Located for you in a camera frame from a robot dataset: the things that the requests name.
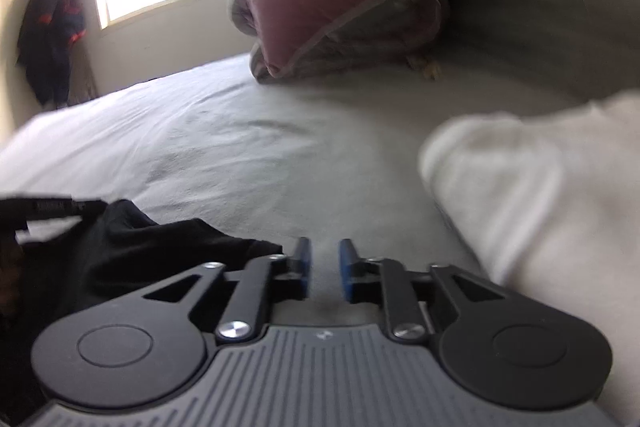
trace white blanket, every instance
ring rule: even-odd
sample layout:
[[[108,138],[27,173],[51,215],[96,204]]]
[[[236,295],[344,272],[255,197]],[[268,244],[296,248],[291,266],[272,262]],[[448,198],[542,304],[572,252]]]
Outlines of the white blanket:
[[[492,280],[605,333],[600,402],[640,417],[640,92],[546,118],[456,118],[420,173]]]
[[[438,82],[389,66],[265,86],[243,55],[138,84],[31,121],[0,149],[0,194],[128,198],[158,223],[200,217],[287,252],[308,235],[312,299],[280,304],[275,320],[377,320],[375,306],[344,301],[340,239],[410,269],[478,269],[422,190],[424,136],[459,114],[575,105],[455,57]]]

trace black cloth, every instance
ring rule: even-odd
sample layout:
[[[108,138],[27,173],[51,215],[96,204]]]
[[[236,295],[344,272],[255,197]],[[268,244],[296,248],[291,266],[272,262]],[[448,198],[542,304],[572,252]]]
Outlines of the black cloth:
[[[41,105],[66,103],[71,47],[84,32],[79,0],[29,0],[18,35],[18,63]]]
[[[282,247],[230,237],[201,219],[158,225],[122,200],[52,241],[24,245],[24,251],[22,312],[0,334],[0,411],[11,425],[45,402],[30,353],[53,321],[207,261],[237,270],[254,257],[282,253]]]

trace dark jacket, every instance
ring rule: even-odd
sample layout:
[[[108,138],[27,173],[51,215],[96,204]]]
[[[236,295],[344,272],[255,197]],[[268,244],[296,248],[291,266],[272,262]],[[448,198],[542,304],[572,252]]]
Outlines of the dark jacket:
[[[78,0],[29,0],[18,36],[18,63],[41,105],[66,103],[70,52],[85,33]]]

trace black clamp arm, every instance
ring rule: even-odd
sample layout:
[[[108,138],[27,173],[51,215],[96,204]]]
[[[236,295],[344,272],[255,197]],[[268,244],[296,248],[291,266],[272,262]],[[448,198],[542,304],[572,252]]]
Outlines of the black clamp arm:
[[[216,328],[216,340],[229,344],[258,337],[268,305],[306,298],[310,265],[311,245],[302,237],[292,257],[281,253],[258,257],[241,272],[229,273],[226,280],[238,282]]]
[[[391,340],[429,347],[453,380],[490,402],[570,407],[595,399],[611,369],[595,327],[455,266],[410,272],[359,257],[345,239],[340,271],[347,300],[382,307]]]

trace bed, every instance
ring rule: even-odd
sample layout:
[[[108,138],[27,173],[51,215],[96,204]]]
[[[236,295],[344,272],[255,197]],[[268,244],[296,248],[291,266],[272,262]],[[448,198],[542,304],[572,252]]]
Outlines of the bed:
[[[286,303],[276,320],[361,322],[370,310],[342,299],[340,239],[413,269],[479,270],[422,188],[430,131],[468,112],[576,103],[499,63],[443,58],[440,69],[436,82],[388,66],[265,86],[246,55],[214,62],[38,116],[0,152],[0,190],[127,198],[159,223],[201,217],[286,250],[306,235],[314,299]]]
[[[274,320],[354,324],[337,245],[409,269],[482,272],[422,187],[418,150],[468,113],[547,114],[640,84],[638,0],[451,0],[435,80],[402,64],[263,85],[241,55],[34,118],[0,150],[0,193],[128,198],[287,251],[312,240],[310,301]],[[35,230],[50,233],[50,230]]]

